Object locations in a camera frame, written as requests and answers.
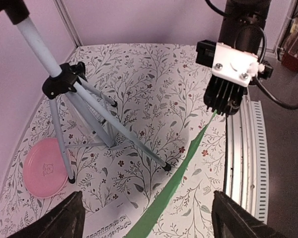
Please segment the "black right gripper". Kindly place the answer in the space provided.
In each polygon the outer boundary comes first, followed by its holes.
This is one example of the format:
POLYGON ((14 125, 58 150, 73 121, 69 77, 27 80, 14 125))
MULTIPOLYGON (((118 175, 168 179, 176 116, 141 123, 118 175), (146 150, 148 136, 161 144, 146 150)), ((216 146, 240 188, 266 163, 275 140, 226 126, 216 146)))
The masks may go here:
POLYGON ((212 112, 233 116, 240 110, 244 95, 247 95, 246 87, 212 75, 203 99, 207 109, 211 108, 212 112))

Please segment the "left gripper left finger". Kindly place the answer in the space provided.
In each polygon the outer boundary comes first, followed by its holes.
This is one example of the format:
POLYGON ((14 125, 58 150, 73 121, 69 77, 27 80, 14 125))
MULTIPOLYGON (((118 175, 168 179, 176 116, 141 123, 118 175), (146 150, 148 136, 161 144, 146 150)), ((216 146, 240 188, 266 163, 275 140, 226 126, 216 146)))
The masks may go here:
POLYGON ((11 238, 81 238, 85 222, 82 192, 74 191, 36 222, 11 238))

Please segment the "green sheet music paper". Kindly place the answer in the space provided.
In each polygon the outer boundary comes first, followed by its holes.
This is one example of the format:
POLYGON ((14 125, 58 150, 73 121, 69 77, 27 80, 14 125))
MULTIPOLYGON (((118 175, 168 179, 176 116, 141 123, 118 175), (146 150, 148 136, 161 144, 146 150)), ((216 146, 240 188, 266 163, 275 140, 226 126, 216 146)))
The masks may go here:
POLYGON ((151 233, 155 224, 158 222, 159 217, 163 214, 164 210, 169 204, 172 196, 178 189, 184 173, 194 157, 200 143, 210 125, 212 120, 217 114, 217 110, 214 110, 209 122, 201 129, 197 136, 190 142, 187 154, 179 168, 173 174, 171 179, 165 185, 163 190, 158 194, 156 199, 152 202, 149 208, 143 213, 139 220, 125 235, 126 238, 146 238, 151 233))

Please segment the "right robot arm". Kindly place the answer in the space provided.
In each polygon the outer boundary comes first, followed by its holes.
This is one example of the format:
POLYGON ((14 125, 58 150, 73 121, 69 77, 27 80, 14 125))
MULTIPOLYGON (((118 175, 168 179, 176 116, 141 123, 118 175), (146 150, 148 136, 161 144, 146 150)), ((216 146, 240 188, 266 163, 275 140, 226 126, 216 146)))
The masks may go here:
MULTIPOLYGON (((223 17, 220 43, 255 55, 261 42, 264 44, 263 49, 266 49, 264 28, 271 4, 269 0, 228 0, 225 10, 220 10, 210 0, 206 3, 223 17)), ((213 75, 204 94, 204 103, 212 112, 228 117, 239 111, 245 94, 246 87, 213 75)))

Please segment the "grey perforated music stand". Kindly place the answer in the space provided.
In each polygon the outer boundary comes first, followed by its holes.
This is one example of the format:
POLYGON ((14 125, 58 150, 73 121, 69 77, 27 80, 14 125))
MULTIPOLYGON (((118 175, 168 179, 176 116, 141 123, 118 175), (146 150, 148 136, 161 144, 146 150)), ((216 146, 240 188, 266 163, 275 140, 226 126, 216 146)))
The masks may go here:
POLYGON ((79 98, 85 100, 95 111, 107 120, 105 127, 115 128, 124 135, 129 141, 145 152, 152 160, 159 164, 165 171, 171 170, 171 165, 163 161, 156 153, 145 146, 135 135, 126 129, 111 113, 106 109, 106 104, 116 107, 115 100, 105 96, 99 90, 93 88, 86 81, 85 65, 82 62, 76 65, 64 63, 59 65, 52 53, 45 45, 39 31, 30 18, 29 10, 22 0, 0 0, 0 12, 4 11, 13 25, 15 25, 27 44, 48 72, 49 77, 42 85, 42 91, 49 99, 50 111, 57 136, 61 156, 68 174, 68 181, 73 184, 75 175, 71 168, 70 159, 67 155, 59 111, 56 98, 65 95, 74 108, 79 105, 79 98))

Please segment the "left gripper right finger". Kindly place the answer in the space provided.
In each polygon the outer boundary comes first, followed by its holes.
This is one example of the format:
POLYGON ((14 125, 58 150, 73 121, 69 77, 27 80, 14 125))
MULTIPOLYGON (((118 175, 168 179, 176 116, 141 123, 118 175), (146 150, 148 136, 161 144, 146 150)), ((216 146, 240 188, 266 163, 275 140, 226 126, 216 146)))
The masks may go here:
POLYGON ((212 224, 216 238, 284 238, 222 191, 214 192, 212 224))

